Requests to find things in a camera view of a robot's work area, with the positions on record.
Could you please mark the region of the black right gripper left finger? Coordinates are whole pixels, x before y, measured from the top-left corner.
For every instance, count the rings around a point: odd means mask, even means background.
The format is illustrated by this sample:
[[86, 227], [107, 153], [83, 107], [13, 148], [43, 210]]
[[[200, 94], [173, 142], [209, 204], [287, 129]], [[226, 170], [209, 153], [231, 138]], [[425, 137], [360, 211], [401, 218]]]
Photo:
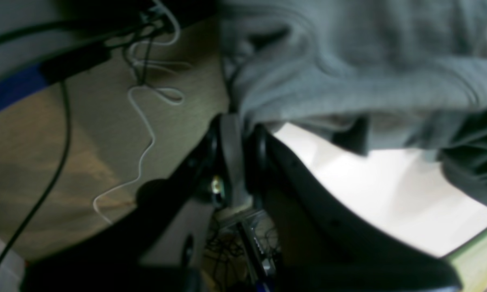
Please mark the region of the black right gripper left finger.
[[214, 118], [171, 176], [141, 189], [134, 211], [31, 265], [24, 292], [206, 292], [200, 272], [213, 212], [247, 201], [236, 114]]

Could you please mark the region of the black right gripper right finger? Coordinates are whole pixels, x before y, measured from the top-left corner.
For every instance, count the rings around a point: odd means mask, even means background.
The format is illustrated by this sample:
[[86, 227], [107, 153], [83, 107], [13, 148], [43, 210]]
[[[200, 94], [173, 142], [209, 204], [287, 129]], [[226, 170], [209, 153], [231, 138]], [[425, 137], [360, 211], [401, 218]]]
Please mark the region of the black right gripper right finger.
[[338, 201], [264, 126], [245, 144], [247, 186], [275, 224], [279, 292], [459, 292], [447, 261], [397, 240]]

